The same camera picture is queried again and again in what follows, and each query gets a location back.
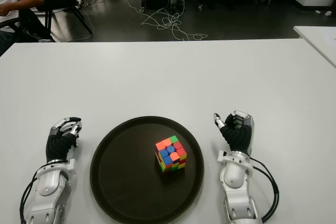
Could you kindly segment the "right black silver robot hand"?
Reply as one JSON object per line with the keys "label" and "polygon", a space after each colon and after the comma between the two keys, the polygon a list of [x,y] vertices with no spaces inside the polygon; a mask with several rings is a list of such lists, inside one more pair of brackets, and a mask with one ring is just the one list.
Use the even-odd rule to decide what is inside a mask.
{"label": "right black silver robot hand", "polygon": [[232,152],[251,156],[254,136],[254,119],[251,115],[235,110],[223,121],[218,113],[214,113],[214,123]]}

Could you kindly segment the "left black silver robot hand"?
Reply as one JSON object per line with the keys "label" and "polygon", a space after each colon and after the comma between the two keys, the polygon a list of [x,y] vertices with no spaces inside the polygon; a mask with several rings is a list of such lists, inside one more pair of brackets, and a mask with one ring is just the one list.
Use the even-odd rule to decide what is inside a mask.
{"label": "left black silver robot hand", "polygon": [[78,147],[79,132],[82,129],[81,118],[65,117],[54,124],[46,143],[47,163],[65,161],[69,150]]}

